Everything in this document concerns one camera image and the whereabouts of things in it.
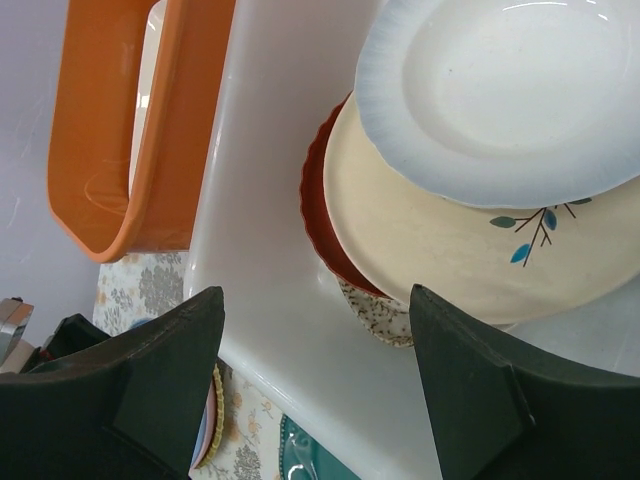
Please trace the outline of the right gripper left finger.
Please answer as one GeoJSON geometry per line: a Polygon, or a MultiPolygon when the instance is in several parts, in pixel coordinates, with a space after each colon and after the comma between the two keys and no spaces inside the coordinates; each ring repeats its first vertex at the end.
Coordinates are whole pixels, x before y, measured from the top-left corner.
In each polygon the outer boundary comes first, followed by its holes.
{"type": "Polygon", "coordinates": [[[118,336],[2,374],[2,478],[188,478],[223,328],[223,290],[208,287],[118,336]]]}

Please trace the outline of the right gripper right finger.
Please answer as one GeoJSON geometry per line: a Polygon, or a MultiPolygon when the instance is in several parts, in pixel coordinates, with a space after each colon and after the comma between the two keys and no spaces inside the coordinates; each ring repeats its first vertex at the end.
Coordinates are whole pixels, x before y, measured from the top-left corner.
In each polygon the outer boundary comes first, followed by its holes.
{"type": "Polygon", "coordinates": [[[638,378],[548,353],[419,284],[409,317],[443,478],[638,478],[638,378]]]}

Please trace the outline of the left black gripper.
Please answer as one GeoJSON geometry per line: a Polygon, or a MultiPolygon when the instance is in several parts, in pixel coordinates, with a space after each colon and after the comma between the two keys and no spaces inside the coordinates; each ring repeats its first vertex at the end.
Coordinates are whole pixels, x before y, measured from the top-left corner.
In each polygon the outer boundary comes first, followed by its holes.
{"type": "Polygon", "coordinates": [[[42,347],[29,357],[29,370],[102,343],[110,335],[81,314],[64,318],[42,347]]]}

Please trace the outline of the blue round plate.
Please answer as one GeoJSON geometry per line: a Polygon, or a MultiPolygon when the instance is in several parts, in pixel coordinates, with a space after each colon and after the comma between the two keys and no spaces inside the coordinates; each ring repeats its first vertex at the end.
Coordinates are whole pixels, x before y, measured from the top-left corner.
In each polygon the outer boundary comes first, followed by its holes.
{"type": "Polygon", "coordinates": [[[205,443],[205,436],[206,436],[206,424],[207,424],[207,409],[204,409],[202,417],[201,417],[201,422],[199,425],[199,430],[198,430],[198,436],[196,438],[196,443],[194,445],[194,450],[193,450],[193,455],[192,455],[192,459],[191,459],[191,467],[195,468],[196,465],[199,463],[200,460],[200,456],[201,456],[201,451],[204,447],[204,443],[205,443]]]}

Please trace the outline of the speckled oval plate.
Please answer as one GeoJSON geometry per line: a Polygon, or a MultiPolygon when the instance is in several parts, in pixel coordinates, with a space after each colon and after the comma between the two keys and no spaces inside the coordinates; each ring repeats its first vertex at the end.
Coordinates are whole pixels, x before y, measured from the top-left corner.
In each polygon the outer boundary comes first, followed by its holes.
{"type": "Polygon", "coordinates": [[[341,279],[338,284],[352,312],[371,335],[397,348],[414,345],[406,305],[374,296],[341,279]]]}

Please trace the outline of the blue beige plate with sprig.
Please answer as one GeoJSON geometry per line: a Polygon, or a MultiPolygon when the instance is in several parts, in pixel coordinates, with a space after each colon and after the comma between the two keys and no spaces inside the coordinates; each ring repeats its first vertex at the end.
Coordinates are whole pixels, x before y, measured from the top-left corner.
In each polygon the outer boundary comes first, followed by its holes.
{"type": "Polygon", "coordinates": [[[589,303],[639,272],[639,184],[547,208],[476,209],[393,171],[353,100],[327,144],[324,196],[348,258],[407,302],[420,284],[477,319],[508,324],[589,303]]]}

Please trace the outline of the teal scalloped plate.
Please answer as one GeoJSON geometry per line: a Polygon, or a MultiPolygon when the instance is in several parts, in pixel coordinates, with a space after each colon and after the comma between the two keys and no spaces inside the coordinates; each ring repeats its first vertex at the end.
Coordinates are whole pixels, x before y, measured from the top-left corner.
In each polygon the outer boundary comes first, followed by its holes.
{"type": "Polygon", "coordinates": [[[359,479],[286,415],[280,421],[279,474],[286,480],[359,479]]]}

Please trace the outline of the red-brown round plate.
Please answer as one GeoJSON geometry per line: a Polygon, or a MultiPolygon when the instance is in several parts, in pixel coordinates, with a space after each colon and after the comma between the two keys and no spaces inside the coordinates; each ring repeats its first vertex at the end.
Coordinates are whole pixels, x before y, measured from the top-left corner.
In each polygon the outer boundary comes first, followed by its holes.
{"type": "Polygon", "coordinates": [[[338,115],[348,98],[349,95],[333,108],[307,149],[299,184],[300,214],[313,249],[331,273],[367,294],[388,299],[386,294],[360,273],[346,255],[335,234],[325,201],[323,169],[326,148],[338,115]]]}

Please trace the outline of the white plate with blue rim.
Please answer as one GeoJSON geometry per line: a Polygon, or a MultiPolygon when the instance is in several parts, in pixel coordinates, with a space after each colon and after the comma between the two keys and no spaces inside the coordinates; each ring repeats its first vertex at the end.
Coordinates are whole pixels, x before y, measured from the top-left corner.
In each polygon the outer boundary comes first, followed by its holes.
{"type": "Polygon", "coordinates": [[[355,101],[384,161],[469,206],[580,200],[639,174],[635,1],[390,1],[355,101]]]}

